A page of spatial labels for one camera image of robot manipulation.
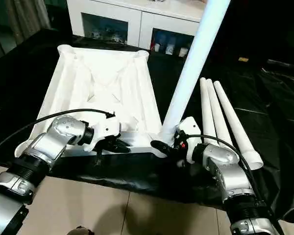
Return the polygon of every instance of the white tube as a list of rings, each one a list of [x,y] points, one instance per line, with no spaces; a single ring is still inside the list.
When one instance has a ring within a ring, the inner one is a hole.
[[[230,0],[209,0],[206,5],[159,133],[161,139],[169,145],[173,144],[176,127],[182,119],[229,3]]]
[[[206,85],[208,89],[210,106],[211,106],[212,116],[214,118],[217,137],[232,145],[230,133],[226,127],[223,113],[222,113],[222,110],[218,101],[218,97],[211,79],[206,80]],[[219,144],[221,147],[227,147],[223,143],[219,143]]]
[[[216,137],[214,120],[212,117],[206,78],[200,79],[200,99],[201,99],[201,115],[202,129],[204,135]],[[204,143],[211,143],[218,146],[218,142],[212,139],[204,138]]]
[[[235,140],[239,146],[240,152],[246,159],[250,169],[256,170],[261,168],[264,163],[261,160],[259,153],[257,153],[251,144],[239,118],[237,117],[229,99],[227,98],[219,81],[214,82],[216,92],[218,94],[220,103],[225,112],[226,118],[231,126]]]

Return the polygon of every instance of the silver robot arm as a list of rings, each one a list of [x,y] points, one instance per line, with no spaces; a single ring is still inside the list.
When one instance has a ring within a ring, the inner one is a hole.
[[[0,174],[0,235],[18,232],[28,214],[38,185],[53,168],[69,145],[96,143],[107,136],[117,137],[120,123],[111,117],[94,128],[86,122],[63,115],[54,119],[46,133],[40,134],[16,158],[12,166]]]
[[[178,127],[180,135],[200,134],[194,118],[188,117]],[[216,179],[224,209],[231,222],[233,235],[278,235],[269,220],[266,205],[257,200],[239,158],[232,150],[213,144],[201,143],[200,138],[187,141],[189,163],[201,163]]]

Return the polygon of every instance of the black cable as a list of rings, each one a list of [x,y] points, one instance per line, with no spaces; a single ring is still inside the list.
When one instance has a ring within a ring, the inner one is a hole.
[[[10,138],[12,138],[13,136],[15,136],[16,134],[20,133],[21,131],[25,130],[26,128],[33,126],[39,122],[45,121],[47,119],[50,118],[54,118],[63,114],[70,114],[70,113],[77,113],[77,112],[95,112],[95,113],[101,113],[101,114],[105,114],[107,118],[111,118],[114,117],[114,114],[102,111],[102,110],[98,110],[98,109],[72,109],[72,110],[67,110],[67,111],[62,111],[59,113],[55,113],[55,114],[51,114],[45,117],[42,117],[40,119],[37,119],[33,122],[31,122],[30,124],[25,125],[24,127],[18,129],[17,131],[13,132],[11,135],[9,135],[7,138],[5,138],[3,141],[0,142],[0,146],[3,145],[5,142],[7,142]]]

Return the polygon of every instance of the glass cabinet door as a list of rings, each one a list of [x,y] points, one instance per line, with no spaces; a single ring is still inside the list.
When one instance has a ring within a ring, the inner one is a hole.
[[[138,47],[142,12],[93,0],[67,0],[73,34]]]

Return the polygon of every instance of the black tarp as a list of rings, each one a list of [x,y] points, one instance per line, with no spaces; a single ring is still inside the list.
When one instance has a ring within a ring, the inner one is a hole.
[[[137,50],[54,31],[37,33],[0,59],[0,141],[36,119],[60,44]],[[148,68],[162,120],[183,63],[180,58],[154,52],[149,57]],[[253,172],[262,193],[278,218],[294,223],[294,74],[244,63],[208,61],[201,75],[221,81],[264,161],[264,167]],[[193,116],[201,126],[199,83],[185,111],[187,116]],[[29,133],[30,129],[0,148],[0,165],[9,166],[15,147]],[[171,159],[152,154],[63,158],[50,175],[221,208],[220,193],[206,170],[199,165],[177,169]]]

